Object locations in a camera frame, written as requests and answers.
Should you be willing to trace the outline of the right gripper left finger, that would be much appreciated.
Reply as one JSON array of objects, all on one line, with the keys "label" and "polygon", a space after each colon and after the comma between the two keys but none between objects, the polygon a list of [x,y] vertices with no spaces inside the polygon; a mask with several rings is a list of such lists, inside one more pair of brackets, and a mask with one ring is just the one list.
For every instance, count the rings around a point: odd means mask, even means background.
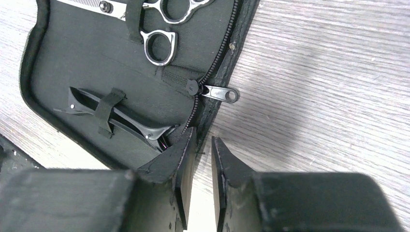
[{"label": "right gripper left finger", "polygon": [[137,170],[28,169],[0,189],[3,232],[187,229],[196,128]]}]

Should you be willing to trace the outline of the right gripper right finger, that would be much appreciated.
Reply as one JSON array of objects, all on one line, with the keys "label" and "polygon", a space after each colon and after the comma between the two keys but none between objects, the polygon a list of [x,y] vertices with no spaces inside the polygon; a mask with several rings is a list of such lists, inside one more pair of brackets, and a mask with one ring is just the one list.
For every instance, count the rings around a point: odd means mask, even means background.
[{"label": "right gripper right finger", "polygon": [[258,172],[219,137],[211,140],[219,232],[401,232],[379,185],[368,175]]}]

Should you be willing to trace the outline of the black hair clip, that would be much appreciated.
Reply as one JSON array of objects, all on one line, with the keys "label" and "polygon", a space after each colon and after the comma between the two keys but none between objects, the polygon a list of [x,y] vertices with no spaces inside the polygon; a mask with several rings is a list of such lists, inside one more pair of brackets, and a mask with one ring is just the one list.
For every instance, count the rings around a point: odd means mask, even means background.
[{"label": "black hair clip", "polygon": [[70,115],[92,115],[98,122],[98,133],[104,137],[110,139],[114,129],[121,129],[157,152],[164,152],[170,147],[166,136],[180,125],[156,123],[123,105],[121,102],[125,99],[125,92],[117,88],[104,96],[88,89],[69,87],[68,107],[53,110]]}]

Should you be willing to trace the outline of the black zip tool case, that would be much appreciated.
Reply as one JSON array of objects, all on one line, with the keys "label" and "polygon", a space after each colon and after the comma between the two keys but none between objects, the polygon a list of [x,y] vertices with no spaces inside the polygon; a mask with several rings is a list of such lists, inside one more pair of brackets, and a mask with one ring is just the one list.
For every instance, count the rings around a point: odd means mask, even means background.
[{"label": "black zip tool case", "polygon": [[104,96],[120,89],[121,103],[134,112],[180,125],[166,136],[170,147],[195,127],[199,150],[220,104],[239,99],[227,85],[257,6],[256,0],[39,0],[20,66],[23,100],[110,168],[137,169],[161,153],[121,129],[104,137],[92,115],[54,111],[68,107],[69,87]]}]

